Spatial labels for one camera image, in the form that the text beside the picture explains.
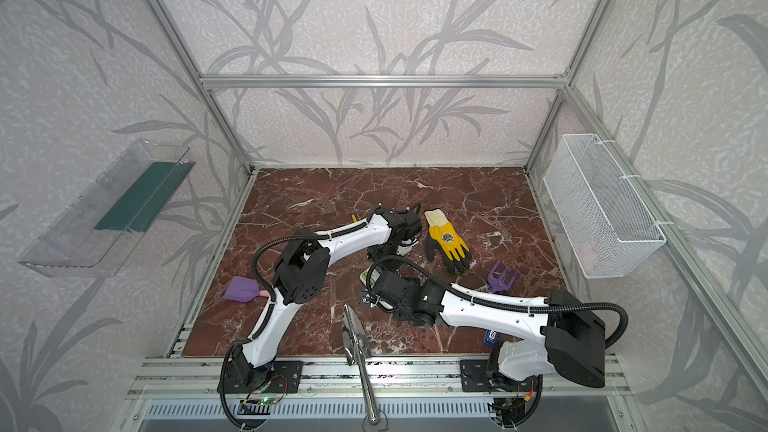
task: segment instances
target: leaf pattern wallpaper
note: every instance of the leaf pattern wallpaper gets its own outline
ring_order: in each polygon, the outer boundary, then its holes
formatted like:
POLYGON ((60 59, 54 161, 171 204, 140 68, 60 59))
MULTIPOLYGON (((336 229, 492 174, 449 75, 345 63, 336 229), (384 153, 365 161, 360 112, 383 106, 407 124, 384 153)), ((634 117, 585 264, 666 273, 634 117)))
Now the leaf pattern wallpaper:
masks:
POLYGON ((208 74, 558 74, 596 0, 164 2, 208 74))
MULTIPOLYGON (((481 75, 562 73, 596 0, 164 2, 206 74, 481 75)), ((521 166, 554 91, 216 96, 257 164, 521 166)))
MULTIPOLYGON (((766 24, 765 0, 618 0, 576 79, 764 344, 766 24)), ((557 137, 584 131, 562 113, 534 186, 574 288, 628 306, 632 325, 614 348, 647 426, 768 430, 765 403, 663 252, 620 279, 586 281, 574 263, 541 177, 557 137)))
POLYGON ((0 429, 107 430, 246 183, 141 0, 0 0, 0 429), (112 278, 19 255, 137 138, 197 165, 112 278))

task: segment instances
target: metal grille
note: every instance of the metal grille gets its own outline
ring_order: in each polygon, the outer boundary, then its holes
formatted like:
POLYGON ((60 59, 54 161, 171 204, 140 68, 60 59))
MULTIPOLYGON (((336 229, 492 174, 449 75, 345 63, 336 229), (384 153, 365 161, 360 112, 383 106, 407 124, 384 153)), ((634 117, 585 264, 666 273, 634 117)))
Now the metal grille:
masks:
POLYGON ((544 184, 587 278, 623 277, 667 240, 595 134, 562 136, 544 184))
MULTIPOLYGON (((379 409, 388 418, 487 418, 487 398, 378 398, 379 409)), ((236 414, 238 400, 228 400, 230 410, 236 414)), ((259 406, 250 415, 264 415, 274 419, 357 419, 366 416, 361 398, 285 398, 278 404, 259 406)), ((219 419, 224 412, 218 400, 212 399, 153 399, 144 415, 146 420, 178 420, 182 418, 219 419)))

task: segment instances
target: purple trowel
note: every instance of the purple trowel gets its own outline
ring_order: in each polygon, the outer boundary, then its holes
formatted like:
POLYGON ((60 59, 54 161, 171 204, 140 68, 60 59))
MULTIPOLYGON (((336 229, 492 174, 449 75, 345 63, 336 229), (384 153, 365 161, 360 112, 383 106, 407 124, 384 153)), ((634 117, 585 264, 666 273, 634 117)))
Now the purple trowel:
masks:
POLYGON ((224 293, 225 299, 238 302, 250 302, 258 296, 259 283, 242 275, 232 277, 224 293))
POLYGON ((508 291, 510 288, 512 288, 512 284, 518 279, 518 276, 520 275, 520 272, 515 272, 512 278, 509 279, 509 282, 505 282, 504 280, 507 277, 507 273, 509 273, 509 266, 504 266, 504 272, 496 272, 496 269, 501 264, 502 261, 497 260, 496 265, 494 265, 491 271, 488 273, 488 285, 491 286, 491 293, 493 294, 508 291))

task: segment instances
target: yellow work glove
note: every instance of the yellow work glove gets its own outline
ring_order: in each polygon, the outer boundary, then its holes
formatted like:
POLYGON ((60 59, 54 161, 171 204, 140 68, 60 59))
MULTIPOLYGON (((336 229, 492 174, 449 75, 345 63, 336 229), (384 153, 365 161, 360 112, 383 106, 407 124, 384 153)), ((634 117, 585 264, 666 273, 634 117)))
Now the yellow work glove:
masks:
POLYGON ((442 260, 446 262, 446 267, 450 272, 462 272, 469 269, 469 263, 472 261, 472 254, 469 253, 469 247, 458 236, 456 230, 446 219, 446 214, 442 210, 428 210, 424 216, 429 224, 429 236, 425 242, 427 260, 435 260, 435 249, 439 248, 442 254, 442 260))

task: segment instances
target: clear plastic tray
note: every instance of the clear plastic tray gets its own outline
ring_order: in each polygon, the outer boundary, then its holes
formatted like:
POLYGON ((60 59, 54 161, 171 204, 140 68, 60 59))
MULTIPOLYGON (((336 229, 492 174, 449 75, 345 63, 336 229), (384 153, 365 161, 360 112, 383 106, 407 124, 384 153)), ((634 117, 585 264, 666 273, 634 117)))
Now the clear plastic tray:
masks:
POLYGON ((194 165, 188 151, 137 140, 19 263, 49 277, 115 275, 194 165))

